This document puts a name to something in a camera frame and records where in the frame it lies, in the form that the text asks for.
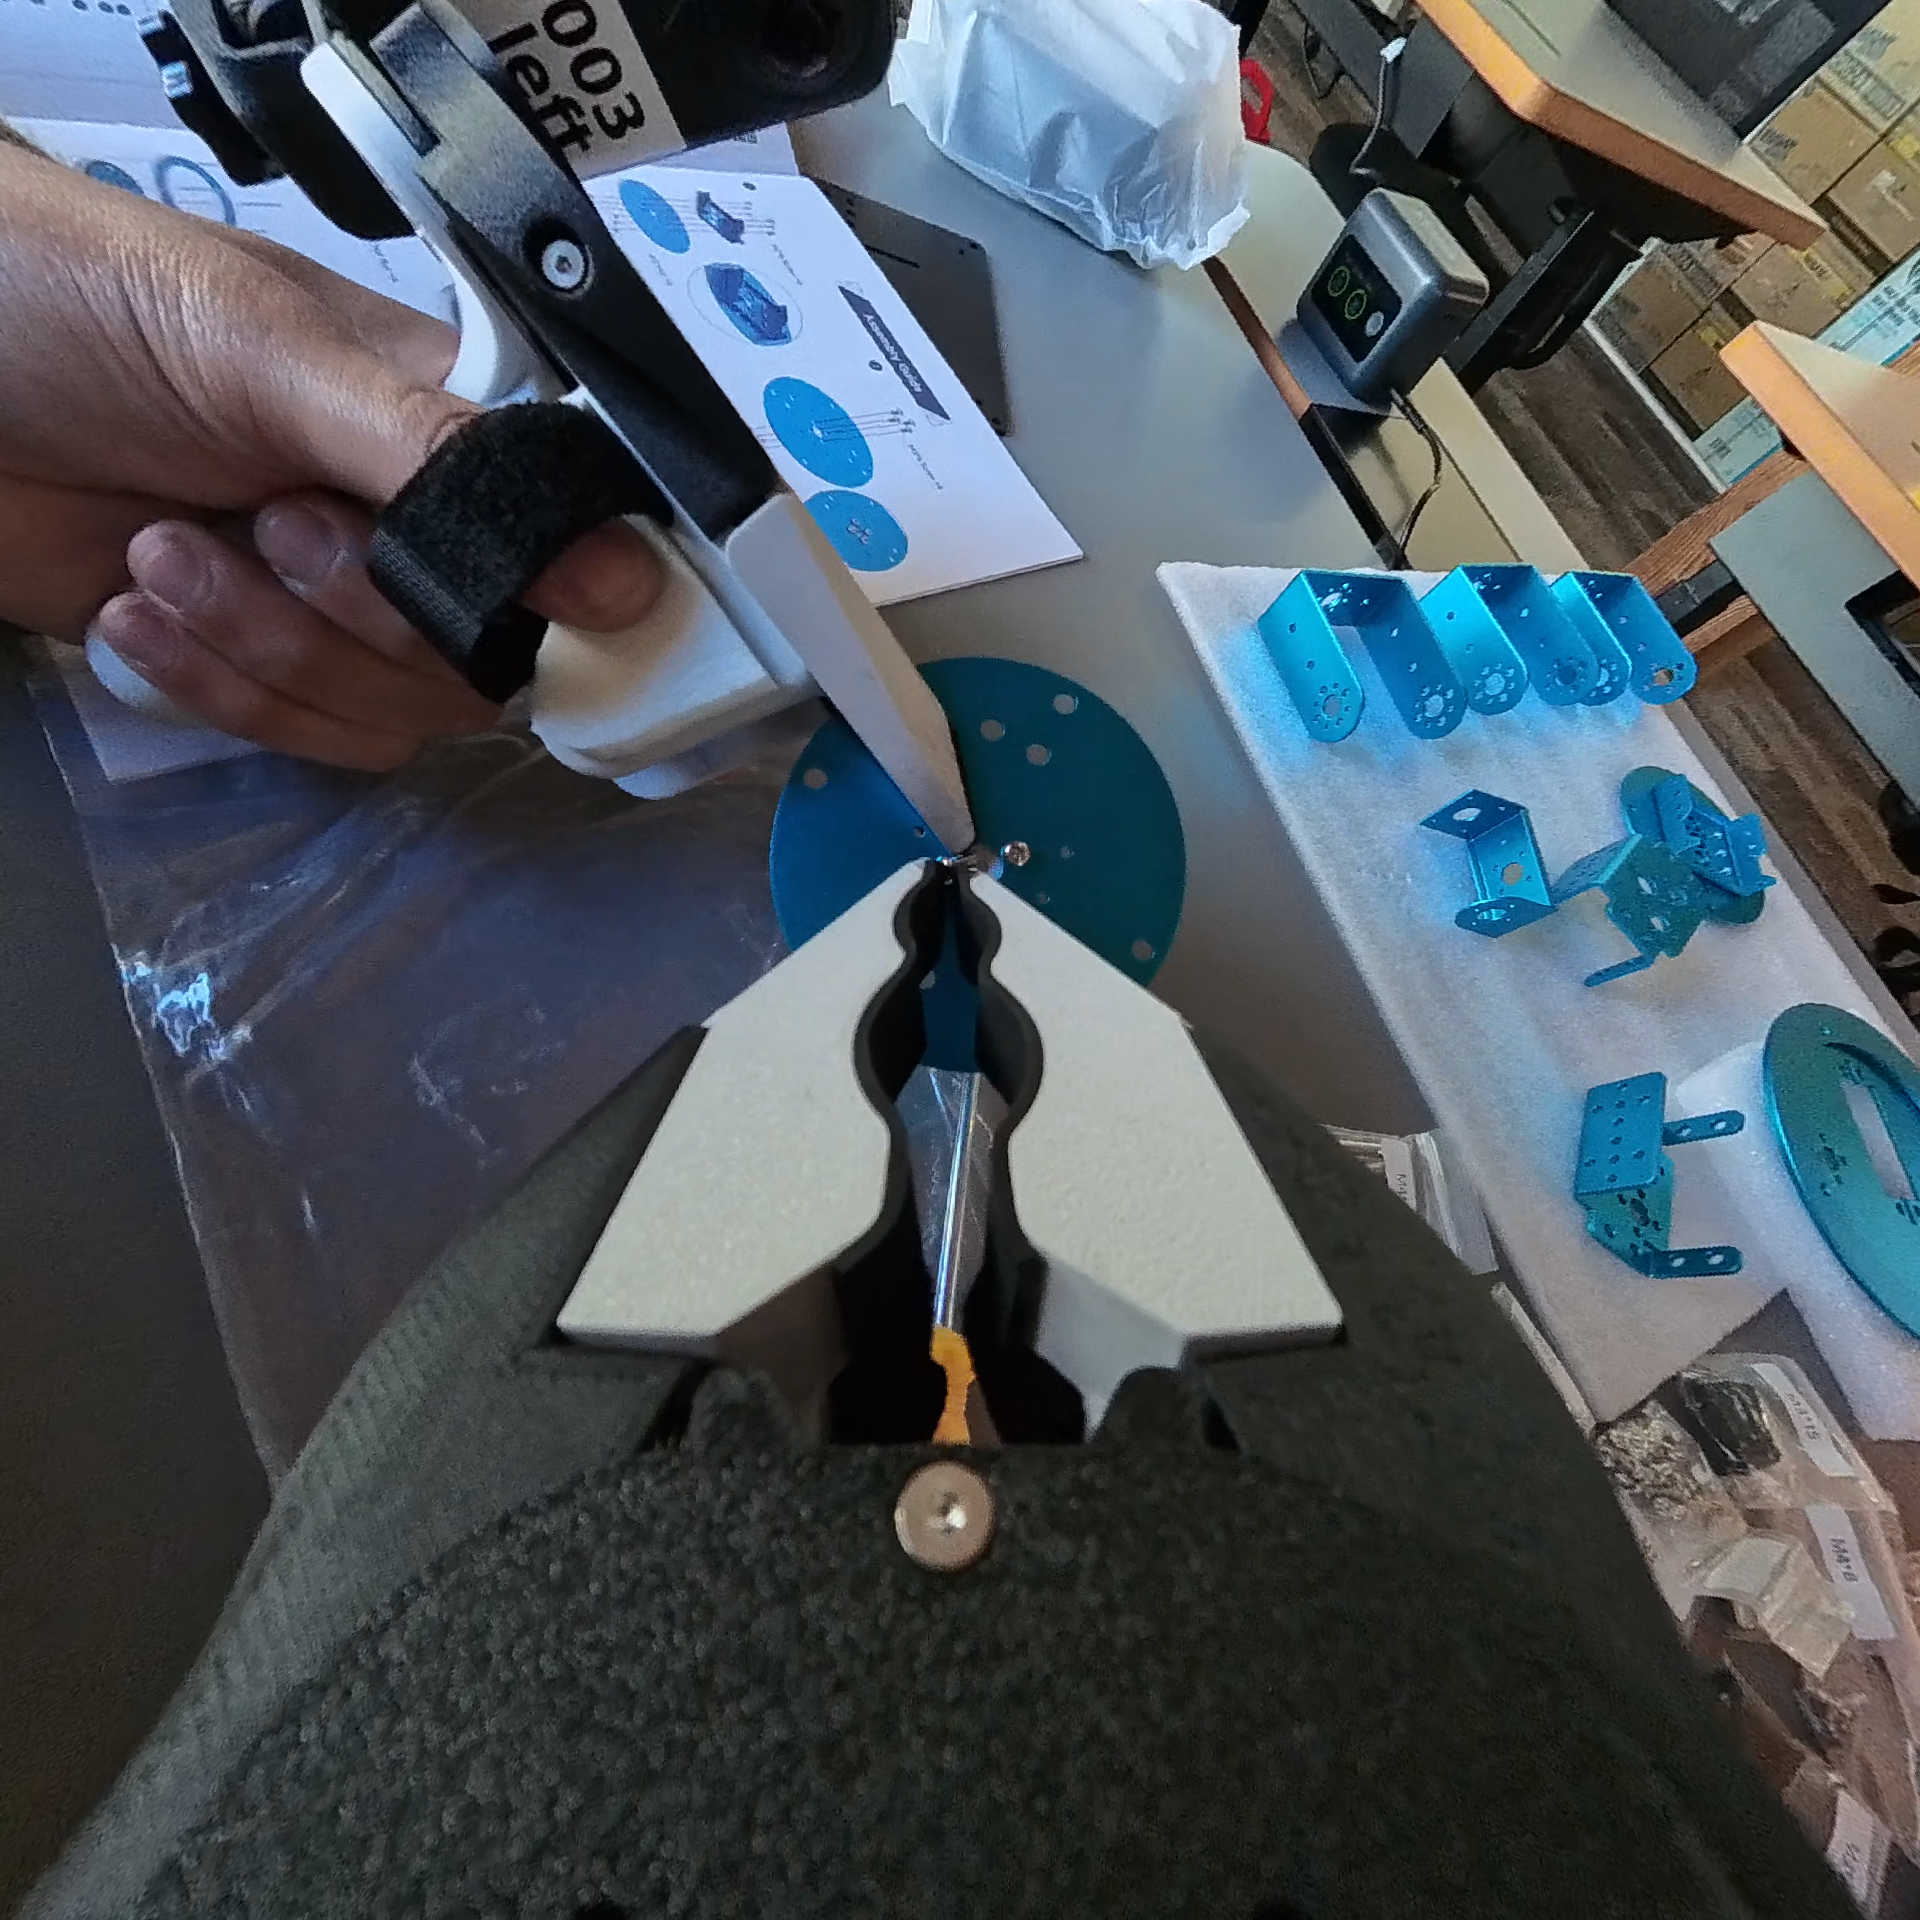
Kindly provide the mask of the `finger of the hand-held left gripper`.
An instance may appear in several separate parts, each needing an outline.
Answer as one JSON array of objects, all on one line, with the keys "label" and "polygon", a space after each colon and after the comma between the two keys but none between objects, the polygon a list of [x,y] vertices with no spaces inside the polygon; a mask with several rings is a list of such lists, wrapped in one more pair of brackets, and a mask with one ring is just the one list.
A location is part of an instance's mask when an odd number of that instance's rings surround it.
[{"label": "finger of the hand-held left gripper", "polygon": [[932,838],[969,852],[975,825],[948,717],[817,521],[795,497],[769,497],[734,528],[728,565]]}]

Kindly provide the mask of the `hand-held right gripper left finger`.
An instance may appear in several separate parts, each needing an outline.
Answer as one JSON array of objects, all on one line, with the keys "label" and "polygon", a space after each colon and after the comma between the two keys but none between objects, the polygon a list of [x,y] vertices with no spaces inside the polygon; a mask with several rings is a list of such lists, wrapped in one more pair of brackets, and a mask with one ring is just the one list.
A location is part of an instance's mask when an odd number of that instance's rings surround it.
[{"label": "hand-held right gripper left finger", "polygon": [[929,1438],[947,1376],[897,1098],[948,875],[910,862],[711,1014],[558,1331],[767,1373],[830,1438]]}]

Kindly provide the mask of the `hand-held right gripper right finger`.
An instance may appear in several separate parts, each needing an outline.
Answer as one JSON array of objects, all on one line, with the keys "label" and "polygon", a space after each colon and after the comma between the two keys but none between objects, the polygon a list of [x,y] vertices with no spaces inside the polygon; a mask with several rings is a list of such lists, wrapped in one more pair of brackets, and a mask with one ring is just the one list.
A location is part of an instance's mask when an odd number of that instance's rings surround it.
[{"label": "hand-held right gripper right finger", "polygon": [[1341,1309],[1184,1019],[1000,882],[959,878],[1003,1101],[961,1331],[997,1426],[1095,1426],[1145,1370],[1313,1346]]}]

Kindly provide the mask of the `blue round metal plate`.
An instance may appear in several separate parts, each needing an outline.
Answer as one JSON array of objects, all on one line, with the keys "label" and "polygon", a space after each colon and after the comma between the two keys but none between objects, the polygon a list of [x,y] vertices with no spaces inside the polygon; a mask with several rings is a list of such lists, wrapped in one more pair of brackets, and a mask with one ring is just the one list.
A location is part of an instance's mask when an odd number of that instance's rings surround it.
[{"label": "blue round metal plate", "polygon": [[[1158,971],[1184,909],[1184,828],[1139,732],[1040,665],[969,656],[921,670],[944,708],[975,838],[999,858],[992,978],[1045,1042],[1108,1040]],[[924,818],[847,721],[824,721],[774,811],[769,881],[789,949],[805,947],[902,866],[941,858]]]}]

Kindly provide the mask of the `person's left hand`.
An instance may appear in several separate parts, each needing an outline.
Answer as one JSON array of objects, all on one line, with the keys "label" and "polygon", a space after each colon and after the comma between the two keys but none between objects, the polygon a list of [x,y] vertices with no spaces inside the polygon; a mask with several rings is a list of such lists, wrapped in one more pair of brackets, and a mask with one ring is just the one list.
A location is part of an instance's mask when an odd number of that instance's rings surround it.
[{"label": "person's left hand", "polygon": [[367,577],[377,512],[478,417],[445,324],[7,128],[1,331],[4,624],[347,770],[493,728]]}]

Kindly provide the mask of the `white instruction booklet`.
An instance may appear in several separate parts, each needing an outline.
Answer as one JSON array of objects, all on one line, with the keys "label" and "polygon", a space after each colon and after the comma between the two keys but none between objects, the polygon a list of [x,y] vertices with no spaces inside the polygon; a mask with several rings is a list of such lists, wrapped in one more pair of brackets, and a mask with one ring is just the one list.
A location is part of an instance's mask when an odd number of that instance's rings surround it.
[{"label": "white instruction booklet", "polygon": [[1081,558],[791,161],[639,164],[587,195],[877,608]]}]

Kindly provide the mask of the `white foam sheet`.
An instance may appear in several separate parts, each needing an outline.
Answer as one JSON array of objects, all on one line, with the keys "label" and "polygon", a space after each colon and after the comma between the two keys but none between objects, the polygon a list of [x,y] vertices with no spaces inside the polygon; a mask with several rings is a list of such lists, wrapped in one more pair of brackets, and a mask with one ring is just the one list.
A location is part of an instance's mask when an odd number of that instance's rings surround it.
[{"label": "white foam sheet", "polygon": [[[1629,1410],[1788,1290],[1859,1426],[1915,1438],[1915,1337],[1837,1268],[1759,1096],[1759,1044],[1795,1003],[1823,1001],[1894,1034],[1839,924],[1808,885],[1779,881],[1758,924],[1707,926],[1679,955],[1595,990],[1585,977],[1623,949],[1598,897],[1500,940],[1459,928],[1464,848],[1421,821],[1468,789],[1525,804],[1556,873],[1619,838],[1619,784],[1644,763],[1686,776],[1726,810],[1744,794],[1699,757],[1684,712],[1629,698],[1526,701],[1419,741],[1365,673],[1359,729],[1313,744],[1257,635],[1291,577],[1158,566],[1271,810],[1590,1410]],[[1673,1113],[1703,1113],[1712,1098],[1744,1113],[1740,1137],[1676,1150],[1673,1234],[1732,1244],[1744,1260],[1732,1277],[1649,1280],[1585,1230],[1572,1197],[1583,1098],[1637,1073],[1669,1076]]]}]

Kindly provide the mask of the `black metal plate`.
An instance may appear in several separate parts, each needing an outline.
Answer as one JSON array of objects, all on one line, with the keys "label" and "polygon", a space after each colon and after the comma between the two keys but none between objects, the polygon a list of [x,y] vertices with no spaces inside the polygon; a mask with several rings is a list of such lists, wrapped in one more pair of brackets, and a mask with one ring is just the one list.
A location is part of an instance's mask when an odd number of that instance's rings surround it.
[{"label": "black metal plate", "polygon": [[977,240],[820,181],[992,430],[1013,432],[992,262]]}]

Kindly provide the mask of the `clear plastic bag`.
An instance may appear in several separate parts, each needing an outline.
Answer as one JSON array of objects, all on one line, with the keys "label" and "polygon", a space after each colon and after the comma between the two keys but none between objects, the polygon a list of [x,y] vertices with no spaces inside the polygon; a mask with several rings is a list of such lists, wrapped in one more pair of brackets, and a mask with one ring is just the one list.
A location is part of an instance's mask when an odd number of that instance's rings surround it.
[{"label": "clear plastic bag", "polygon": [[72,646],[32,642],[27,689],[276,1481],[405,1290],[783,957],[767,846],[824,708],[635,800],[518,728],[396,776],[254,753],[115,782],[99,744],[153,728]]}]

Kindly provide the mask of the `group of blue metal brackets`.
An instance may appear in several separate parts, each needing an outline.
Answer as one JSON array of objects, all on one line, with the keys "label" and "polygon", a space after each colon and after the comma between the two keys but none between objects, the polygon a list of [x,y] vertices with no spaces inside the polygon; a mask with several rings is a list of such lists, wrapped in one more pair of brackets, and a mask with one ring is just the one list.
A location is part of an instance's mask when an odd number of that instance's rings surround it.
[{"label": "group of blue metal brackets", "polygon": [[[1257,618],[1257,635],[1309,738],[1350,736],[1365,693],[1344,642],[1373,661],[1403,729],[1436,741],[1464,714],[1508,714],[1525,691],[1550,707],[1599,707],[1624,694],[1673,704],[1696,683],[1696,662],[1673,624],[1632,574],[1563,570],[1545,578],[1525,565],[1453,566],[1413,589],[1405,574],[1300,570]],[[1497,940],[1545,922],[1558,906],[1598,894],[1629,955],[1589,973],[1590,987],[1652,970],[1684,952],[1705,924],[1749,926],[1776,878],[1759,817],[1731,813],[1688,778],[1661,766],[1619,786],[1624,835],[1550,878],[1529,811],[1469,789],[1424,817],[1456,838],[1473,894],[1459,928]],[[1671,1148],[1737,1137],[1740,1110],[1664,1116],[1656,1073],[1585,1092],[1572,1197],[1585,1234],[1645,1280],[1723,1280],[1742,1273],[1731,1244],[1671,1241]]]}]

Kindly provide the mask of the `white plastic wrapped item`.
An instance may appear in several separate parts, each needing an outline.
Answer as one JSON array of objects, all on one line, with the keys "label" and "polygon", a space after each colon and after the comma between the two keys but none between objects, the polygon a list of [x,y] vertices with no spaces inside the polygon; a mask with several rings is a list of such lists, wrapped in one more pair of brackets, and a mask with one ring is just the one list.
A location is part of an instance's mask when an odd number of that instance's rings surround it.
[{"label": "white plastic wrapped item", "polygon": [[1239,60],[1203,3],[916,3],[886,84],[972,178],[1099,252],[1189,269],[1249,218]]}]

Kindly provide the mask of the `pile of small parts bags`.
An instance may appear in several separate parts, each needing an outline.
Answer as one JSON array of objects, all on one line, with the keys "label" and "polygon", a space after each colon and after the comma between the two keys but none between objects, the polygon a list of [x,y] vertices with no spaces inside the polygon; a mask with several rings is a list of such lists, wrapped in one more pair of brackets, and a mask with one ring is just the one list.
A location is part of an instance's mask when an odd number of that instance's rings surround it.
[{"label": "pile of small parts bags", "polygon": [[1456,1144],[1335,1128],[1492,1282],[1589,1435],[1683,1642],[1863,1916],[1915,1916],[1915,1552],[1805,1353],[1710,1280],[1700,1302],[1576,1234],[1569,1203],[1481,1209]]}]

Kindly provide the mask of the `grey charger with display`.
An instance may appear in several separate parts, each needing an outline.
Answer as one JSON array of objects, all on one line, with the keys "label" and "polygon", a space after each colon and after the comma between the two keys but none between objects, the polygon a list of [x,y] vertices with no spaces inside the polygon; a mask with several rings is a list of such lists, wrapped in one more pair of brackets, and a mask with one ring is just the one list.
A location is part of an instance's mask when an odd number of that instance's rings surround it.
[{"label": "grey charger with display", "polygon": [[1421,198],[1372,187],[1279,337],[1313,401],[1385,414],[1477,321],[1489,282]]}]

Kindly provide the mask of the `wood-edged side table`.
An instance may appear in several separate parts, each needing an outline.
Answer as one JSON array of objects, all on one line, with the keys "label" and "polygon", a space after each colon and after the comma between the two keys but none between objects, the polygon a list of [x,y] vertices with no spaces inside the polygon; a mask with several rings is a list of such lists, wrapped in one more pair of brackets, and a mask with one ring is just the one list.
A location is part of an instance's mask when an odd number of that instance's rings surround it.
[{"label": "wood-edged side table", "polygon": [[1808,249],[1825,221],[1599,3],[1424,3],[1431,26],[1526,128],[1652,196],[1649,238],[1755,234]]},{"label": "wood-edged side table", "polygon": [[1776,638],[1918,803],[1918,377],[1750,324],[1723,355],[1782,449],[1633,562],[1699,670]]}]

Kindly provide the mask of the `stack of cardboard boxes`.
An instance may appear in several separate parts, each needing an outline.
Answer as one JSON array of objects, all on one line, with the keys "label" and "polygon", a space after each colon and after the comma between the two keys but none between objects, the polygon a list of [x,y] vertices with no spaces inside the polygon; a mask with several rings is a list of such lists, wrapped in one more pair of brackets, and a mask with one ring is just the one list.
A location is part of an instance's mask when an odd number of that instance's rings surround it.
[{"label": "stack of cardboard boxes", "polygon": [[1767,322],[1875,366],[1918,338],[1918,4],[1619,3],[1679,82],[1823,221],[1808,248],[1652,244],[1590,326],[1720,488],[1782,449],[1720,364]]}]

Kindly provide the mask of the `orange-handled screwdriver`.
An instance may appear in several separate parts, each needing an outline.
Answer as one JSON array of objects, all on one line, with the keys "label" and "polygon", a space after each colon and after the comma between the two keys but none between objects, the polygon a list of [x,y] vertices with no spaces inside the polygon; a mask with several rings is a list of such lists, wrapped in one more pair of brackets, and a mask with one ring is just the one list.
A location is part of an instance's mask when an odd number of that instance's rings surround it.
[{"label": "orange-handled screwdriver", "polygon": [[932,1267],[929,1356],[944,1371],[944,1410],[932,1438],[944,1446],[969,1446],[988,1432],[974,1410],[975,1366],[961,1332],[972,1282],[985,1256],[985,1214],[992,1174],[992,1113],[983,1105],[977,1073],[929,1069],[929,1086],[948,1122],[948,1158],[940,1184],[941,1224]]}]

